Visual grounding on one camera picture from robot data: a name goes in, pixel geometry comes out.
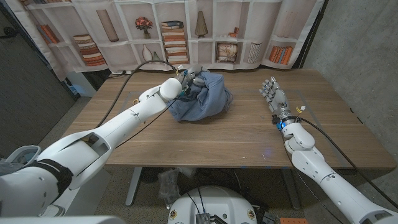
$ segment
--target wall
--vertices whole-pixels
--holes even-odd
[[[329,1],[303,67],[320,71],[398,161],[398,1]],[[397,169],[374,181],[398,202]]]

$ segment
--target crumpled fabric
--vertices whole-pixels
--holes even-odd
[[[180,96],[176,101],[169,101],[174,119],[177,121],[198,121],[227,110],[233,95],[224,86],[224,76],[210,72],[200,72],[196,77],[205,81],[205,86],[191,85],[187,96]]]

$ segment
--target flower vase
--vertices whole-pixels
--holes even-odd
[[[147,29],[144,29],[144,38],[145,39],[150,39],[150,33],[148,33]]]
[[[154,58],[153,58],[153,60],[160,60],[160,58],[159,58],[159,56],[157,55],[156,52],[154,52]]]
[[[152,53],[145,44],[144,44],[144,49],[142,50],[142,57],[146,62],[152,60]]]

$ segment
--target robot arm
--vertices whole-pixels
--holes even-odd
[[[141,123],[166,109],[191,83],[200,82],[193,67],[163,84],[145,91],[139,103],[104,125],[71,134],[49,146],[33,164],[0,177],[0,216],[36,216],[63,194],[89,181],[105,165],[111,153]]]
[[[287,138],[285,148],[293,165],[322,188],[350,223],[398,223],[398,213],[371,202],[325,162],[312,135],[290,113],[286,95],[274,77],[259,91],[273,113],[273,123]]]

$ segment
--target fabric curtain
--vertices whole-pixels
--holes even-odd
[[[133,70],[151,58],[185,68],[201,64],[209,69],[259,65],[288,69],[323,4],[323,0],[6,2],[60,80],[70,71]],[[96,45],[76,41],[76,35],[89,35],[87,41]],[[103,60],[106,63],[95,63]],[[171,69],[161,63],[142,68]]]

